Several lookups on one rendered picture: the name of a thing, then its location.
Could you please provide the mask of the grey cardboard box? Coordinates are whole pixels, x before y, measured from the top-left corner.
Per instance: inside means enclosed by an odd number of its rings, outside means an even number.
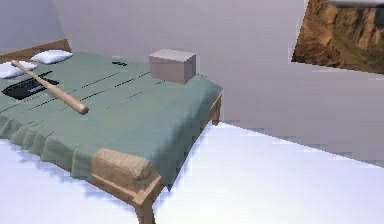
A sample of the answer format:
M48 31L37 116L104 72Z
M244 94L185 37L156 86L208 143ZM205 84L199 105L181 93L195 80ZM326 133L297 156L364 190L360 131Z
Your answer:
M149 56L149 65L154 78L186 84L196 75L196 54L160 49Z

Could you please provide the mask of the wooden bed with green cover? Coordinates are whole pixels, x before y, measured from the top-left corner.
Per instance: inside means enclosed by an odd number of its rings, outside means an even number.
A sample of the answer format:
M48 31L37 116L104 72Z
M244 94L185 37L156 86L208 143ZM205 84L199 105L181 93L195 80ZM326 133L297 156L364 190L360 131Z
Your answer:
M36 71L88 113L35 80L26 98L12 98L3 92L10 81L0 80L0 139L130 204L140 224L155 224L157 196L172 187L205 126L218 122L221 87L201 75L184 84L156 79L145 63L89 53Z

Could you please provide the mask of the wooden baseball bat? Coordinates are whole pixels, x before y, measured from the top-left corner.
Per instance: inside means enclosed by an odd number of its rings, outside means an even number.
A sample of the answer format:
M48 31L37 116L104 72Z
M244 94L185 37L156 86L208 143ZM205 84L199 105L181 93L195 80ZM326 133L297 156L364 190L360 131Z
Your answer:
M29 69L22 66L18 61L12 60L11 65L14 67L17 67L21 69L24 73L31 76L33 79L35 79L38 83L40 83L42 86L44 86L47 90L49 90L54 96L56 96L58 99L63 101L66 105L71 107L73 110L78 112L81 115L85 115L89 112L89 108L80 102L78 99L74 98L67 92L61 90L55 85L50 84L49 82L43 80L38 75L36 75L34 72L30 71Z

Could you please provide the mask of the white pillow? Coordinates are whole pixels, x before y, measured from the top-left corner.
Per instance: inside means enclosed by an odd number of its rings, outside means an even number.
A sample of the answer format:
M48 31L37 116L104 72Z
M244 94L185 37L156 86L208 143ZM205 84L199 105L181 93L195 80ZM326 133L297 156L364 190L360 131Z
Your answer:
M42 64L55 64L65 61L72 57L73 54L64 50L47 50L34 55L31 61L39 62Z
M37 68L36 64L26 61L20 61L20 64L29 70L34 70ZM13 66L10 62L0 64L0 79L10 79L21 76L23 74L24 72L20 68Z

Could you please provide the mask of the framed brown rock picture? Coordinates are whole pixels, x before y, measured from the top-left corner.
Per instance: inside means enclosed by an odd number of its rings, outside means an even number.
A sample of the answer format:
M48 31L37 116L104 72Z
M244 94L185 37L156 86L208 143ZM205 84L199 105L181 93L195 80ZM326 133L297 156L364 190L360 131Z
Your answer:
M292 60L384 74L384 0L308 0Z

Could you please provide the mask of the black laptop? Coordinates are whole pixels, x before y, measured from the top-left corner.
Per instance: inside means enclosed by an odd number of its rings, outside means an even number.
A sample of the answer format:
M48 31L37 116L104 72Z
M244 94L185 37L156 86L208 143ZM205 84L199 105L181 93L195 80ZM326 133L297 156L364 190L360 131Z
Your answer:
M2 93L11 98L22 100L43 90L45 87L42 84L34 78L28 78L8 86L2 90Z

